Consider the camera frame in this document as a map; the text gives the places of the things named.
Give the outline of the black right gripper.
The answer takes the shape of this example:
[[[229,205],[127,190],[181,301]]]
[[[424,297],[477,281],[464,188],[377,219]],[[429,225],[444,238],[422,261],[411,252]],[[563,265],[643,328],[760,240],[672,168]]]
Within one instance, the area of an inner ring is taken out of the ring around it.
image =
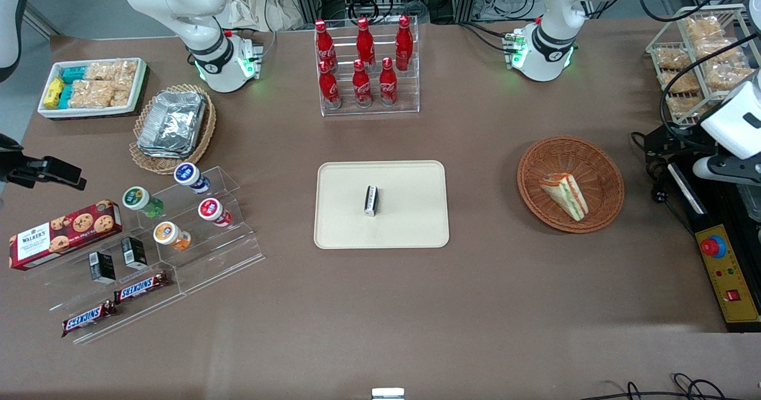
[[[36,159],[25,156],[16,140],[1,134],[1,181],[36,182],[44,170],[44,181],[84,190],[87,180],[82,169],[55,157]]]

